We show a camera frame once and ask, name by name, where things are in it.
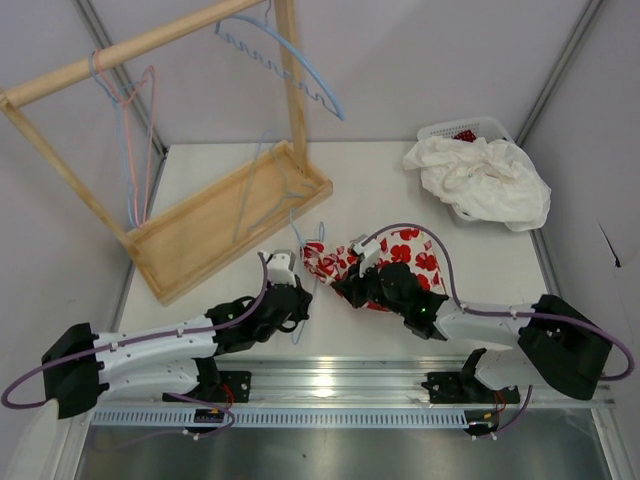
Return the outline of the red poppy print skirt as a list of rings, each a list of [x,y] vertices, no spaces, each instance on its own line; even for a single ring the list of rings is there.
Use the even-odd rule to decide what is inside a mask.
[[[398,312],[412,295],[446,293],[433,241],[427,234],[417,228],[401,228],[385,232],[375,240],[381,245],[376,267],[392,270],[382,279],[392,311]],[[316,240],[307,242],[301,253],[305,269],[330,288],[350,267],[358,267],[350,246],[330,248]]]

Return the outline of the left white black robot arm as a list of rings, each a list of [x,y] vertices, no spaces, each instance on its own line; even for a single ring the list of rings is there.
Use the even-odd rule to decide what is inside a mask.
[[[106,399],[213,401],[222,384],[215,357],[291,332],[308,319],[312,299],[301,284],[269,283],[262,299],[239,297],[167,328],[118,334],[73,325],[42,357],[45,397],[62,419]]]

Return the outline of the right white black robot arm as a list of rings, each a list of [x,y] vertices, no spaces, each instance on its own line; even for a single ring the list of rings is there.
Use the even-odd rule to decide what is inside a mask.
[[[469,392],[548,385],[567,397],[589,400],[613,346],[556,295],[516,307],[465,306],[427,289],[404,263],[372,267],[365,274],[352,266],[332,287],[354,308],[374,304],[400,316],[424,340],[480,343],[460,373]]]

